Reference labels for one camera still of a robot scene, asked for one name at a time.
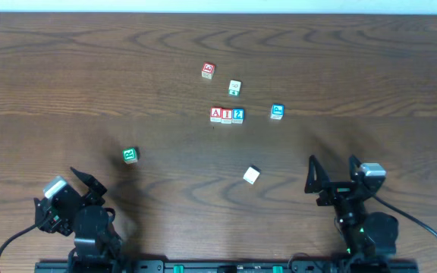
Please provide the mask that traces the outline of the red letter A block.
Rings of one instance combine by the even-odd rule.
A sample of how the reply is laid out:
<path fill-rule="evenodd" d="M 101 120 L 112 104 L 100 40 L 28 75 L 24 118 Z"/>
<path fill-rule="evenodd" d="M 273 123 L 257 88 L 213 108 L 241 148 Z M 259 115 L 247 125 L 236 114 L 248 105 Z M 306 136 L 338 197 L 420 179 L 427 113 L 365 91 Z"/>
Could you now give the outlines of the red letter A block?
<path fill-rule="evenodd" d="M 211 107 L 209 117 L 210 117 L 211 122 L 221 123 L 222 122 L 222 108 Z"/>

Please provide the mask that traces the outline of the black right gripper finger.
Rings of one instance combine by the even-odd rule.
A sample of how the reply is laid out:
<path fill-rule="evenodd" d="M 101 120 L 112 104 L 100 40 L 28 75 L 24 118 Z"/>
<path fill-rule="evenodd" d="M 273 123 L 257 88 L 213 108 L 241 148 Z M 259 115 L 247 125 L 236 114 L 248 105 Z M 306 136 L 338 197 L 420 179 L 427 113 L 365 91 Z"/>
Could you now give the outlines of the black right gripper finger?
<path fill-rule="evenodd" d="M 357 182 L 359 176 L 357 171 L 360 168 L 362 162 L 355 155 L 351 155 L 348 159 L 348 164 L 349 164 L 350 178 L 353 182 Z"/>
<path fill-rule="evenodd" d="M 330 178 L 319 163 L 315 155 L 311 155 L 308 161 L 308 174 L 305 184 L 305 193 L 319 193 L 330 182 Z"/>

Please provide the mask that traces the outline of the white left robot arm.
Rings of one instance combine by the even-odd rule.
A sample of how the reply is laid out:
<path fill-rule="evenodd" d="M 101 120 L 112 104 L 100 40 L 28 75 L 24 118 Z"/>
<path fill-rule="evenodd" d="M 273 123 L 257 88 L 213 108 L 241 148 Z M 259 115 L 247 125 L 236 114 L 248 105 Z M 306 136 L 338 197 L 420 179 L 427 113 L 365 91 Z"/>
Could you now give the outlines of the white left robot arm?
<path fill-rule="evenodd" d="M 87 193 L 79 194 L 57 176 L 44 188 L 44 197 L 34 199 L 35 224 L 49 234 L 74 235 L 65 272 L 120 272 L 125 264 L 122 239 L 113 226 L 115 210 L 104 206 L 107 189 L 91 174 L 71 171 Z"/>

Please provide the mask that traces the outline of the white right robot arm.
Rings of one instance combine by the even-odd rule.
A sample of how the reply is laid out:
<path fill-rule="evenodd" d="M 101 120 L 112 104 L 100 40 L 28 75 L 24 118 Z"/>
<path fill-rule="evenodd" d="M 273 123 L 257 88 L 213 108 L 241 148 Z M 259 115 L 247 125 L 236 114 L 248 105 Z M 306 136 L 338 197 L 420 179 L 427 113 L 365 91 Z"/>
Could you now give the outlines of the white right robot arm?
<path fill-rule="evenodd" d="M 305 193 L 316 193 L 318 206 L 335 210 L 347 255 L 331 262 L 331 272 L 389 272 L 387 258 L 396 253 L 398 220 L 384 212 L 368 213 L 365 201 L 374 197 L 385 181 L 386 170 L 378 163 L 362 163 L 352 155 L 349 181 L 333 182 L 311 155 Z"/>

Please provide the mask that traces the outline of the red letter I block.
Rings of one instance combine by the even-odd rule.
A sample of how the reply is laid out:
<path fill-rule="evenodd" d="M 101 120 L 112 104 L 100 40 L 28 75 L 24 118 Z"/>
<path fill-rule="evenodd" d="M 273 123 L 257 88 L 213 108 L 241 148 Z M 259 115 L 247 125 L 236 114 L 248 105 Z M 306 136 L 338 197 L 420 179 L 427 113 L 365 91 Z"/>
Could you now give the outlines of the red letter I block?
<path fill-rule="evenodd" d="M 221 109 L 221 123 L 231 124 L 233 120 L 233 110 L 229 108 Z"/>

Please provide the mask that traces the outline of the blue number 2 block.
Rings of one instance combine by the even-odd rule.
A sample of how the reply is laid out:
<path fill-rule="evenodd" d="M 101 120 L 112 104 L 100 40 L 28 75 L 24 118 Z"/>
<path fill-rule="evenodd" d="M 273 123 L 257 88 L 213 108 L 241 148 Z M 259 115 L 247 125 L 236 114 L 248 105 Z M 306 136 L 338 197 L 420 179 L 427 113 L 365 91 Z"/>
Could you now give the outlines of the blue number 2 block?
<path fill-rule="evenodd" d="M 244 122 L 245 111 L 242 108 L 234 108 L 232 111 L 232 123 L 242 124 Z"/>

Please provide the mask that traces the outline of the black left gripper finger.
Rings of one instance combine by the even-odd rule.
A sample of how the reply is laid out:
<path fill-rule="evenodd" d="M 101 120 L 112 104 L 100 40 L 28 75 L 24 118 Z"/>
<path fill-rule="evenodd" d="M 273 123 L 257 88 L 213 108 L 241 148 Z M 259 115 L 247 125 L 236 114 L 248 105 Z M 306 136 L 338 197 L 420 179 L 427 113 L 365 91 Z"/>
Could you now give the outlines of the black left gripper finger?
<path fill-rule="evenodd" d="M 38 199 L 34 198 L 34 207 L 35 207 L 35 225 L 40 229 L 44 229 L 44 225 L 46 223 L 46 198 Z"/>
<path fill-rule="evenodd" d="M 70 170 L 74 175 L 81 180 L 90 190 L 94 191 L 99 196 L 106 194 L 107 189 L 91 174 L 78 171 L 77 169 L 70 167 Z"/>

